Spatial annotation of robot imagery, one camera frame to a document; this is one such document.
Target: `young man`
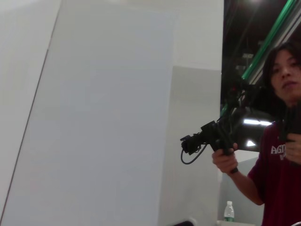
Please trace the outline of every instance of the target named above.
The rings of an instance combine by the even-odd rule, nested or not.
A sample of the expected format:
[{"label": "young man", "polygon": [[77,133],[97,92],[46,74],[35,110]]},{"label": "young man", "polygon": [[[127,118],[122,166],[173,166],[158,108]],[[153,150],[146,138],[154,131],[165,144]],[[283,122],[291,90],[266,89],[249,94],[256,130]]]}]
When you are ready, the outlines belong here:
[{"label": "young man", "polygon": [[[272,50],[263,69],[267,89],[287,107],[301,100],[301,47],[288,42]],[[237,188],[257,205],[265,204],[262,226],[291,226],[301,221],[301,135],[289,134],[289,143],[278,140],[274,123],[261,141],[259,159],[250,173],[231,174],[238,163],[235,155],[213,153],[213,163],[228,174]]]}]

